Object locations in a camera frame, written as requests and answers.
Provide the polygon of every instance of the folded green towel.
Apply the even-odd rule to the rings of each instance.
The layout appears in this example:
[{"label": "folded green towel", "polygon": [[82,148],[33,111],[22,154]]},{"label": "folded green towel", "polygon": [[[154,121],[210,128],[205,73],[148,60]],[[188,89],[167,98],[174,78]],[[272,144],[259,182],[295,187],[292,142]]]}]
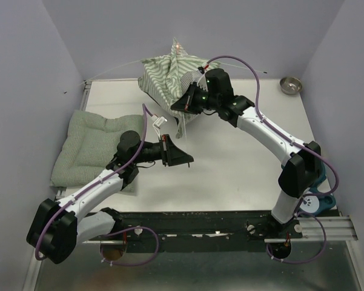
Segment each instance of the folded green towel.
[{"label": "folded green towel", "polygon": [[[184,123],[193,120],[196,115],[171,110],[184,92],[181,92],[180,79],[186,72],[196,72],[206,60],[190,56],[176,39],[173,41],[171,53],[150,59],[143,59],[145,73],[139,78],[139,87],[154,99],[170,115],[177,118],[178,130],[176,138],[184,134]],[[219,67],[219,62],[212,62],[211,69]]]},{"label": "folded green towel", "polygon": [[[142,115],[107,119],[90,112],[75,111],[51,174],[51,185],[75,187],[91,182],[113,158],[121,134],[134,130],[141,135],[143,126]],[[133,188],[129,185],[124,190],[133,191]]]}]

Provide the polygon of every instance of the green and white striped fabric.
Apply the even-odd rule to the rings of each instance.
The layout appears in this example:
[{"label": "green and white striped fabric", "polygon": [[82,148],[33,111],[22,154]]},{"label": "green and white striped fabric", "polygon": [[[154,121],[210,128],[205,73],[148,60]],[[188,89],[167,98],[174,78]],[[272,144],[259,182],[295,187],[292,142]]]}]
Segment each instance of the green and white striped fabric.
[{"label": "green and white striped fabric", "polygon": [[[171,110],[181,96],[180,78],[186,72],[197,71],[206,59],[190,56],[176,39],[173,41],[171,53],[165,56],[143,59],[145,73],[139,78],[139,87],[154,99],[164,110],[179,120],[176,138],[184,134],[184,123],[193,120],[196,115]],[[212,62],[211,69],[219,67],[219,62]]]}]

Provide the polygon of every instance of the silver bowl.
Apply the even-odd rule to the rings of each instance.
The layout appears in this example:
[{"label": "silver bowl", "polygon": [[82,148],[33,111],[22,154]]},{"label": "silver bowl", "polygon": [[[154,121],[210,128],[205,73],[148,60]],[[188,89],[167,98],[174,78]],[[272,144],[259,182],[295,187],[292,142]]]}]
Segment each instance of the silver bowl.
[{"label": "silver bowl", "polygon": [[295,95],[303,89],[302,82],[294,77],[285,77],[280,80],[280,88],[284,94]]}]

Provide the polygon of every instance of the white table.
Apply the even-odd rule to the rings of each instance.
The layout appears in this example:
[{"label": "white table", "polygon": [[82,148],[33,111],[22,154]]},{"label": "white table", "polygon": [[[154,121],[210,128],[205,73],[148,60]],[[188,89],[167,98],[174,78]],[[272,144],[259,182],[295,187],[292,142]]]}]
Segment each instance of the white table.
[{"label": "white table", "polygon": [[[234,93],[254,100],[255,80],[232,80]],[[199,116],[187,124],[185,138],[176,139],[176,121],[165,113],[137,85],[137,80],[96,81],[91,85],[86,111],[106,118],[142,114],[142,103],[168,122],[162,133],[192,155],[195,162],[165,168],[158,162],[140,169],[133,193],[117,193],[94,211],[111,207],[120,212],[170,212],[218,210],[268,210],[276,203],[280,188],[277,179],[280,162],[254,138],[233,128],[217,115]],[[313,140],[299,95],[284,95],[279,80],[262,80],[260,109],[287,132],[304,140]],[[157,142],[148,119],[147,141]],[[328,183],[321,190],[328,189]],[[66,195],[77,188],[69,188]]]}]

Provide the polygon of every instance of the gray floor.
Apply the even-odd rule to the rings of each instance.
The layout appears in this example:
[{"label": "gray floor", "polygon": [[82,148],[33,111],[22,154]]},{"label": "gray floor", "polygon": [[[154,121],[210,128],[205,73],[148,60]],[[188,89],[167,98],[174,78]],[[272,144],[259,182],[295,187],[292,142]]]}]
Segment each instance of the gray floor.
[{"label": "gray floor", "polygon": [[[307,258],[319,247],[297,243],[290,258]],[[60,265],[44,261],[36,290],[360,290],[344,242],[329,243],[317,261],[297,266],[265,253],[228,252],[161,253],[142,267],[110,267],[98,250],[81,245]]]}]

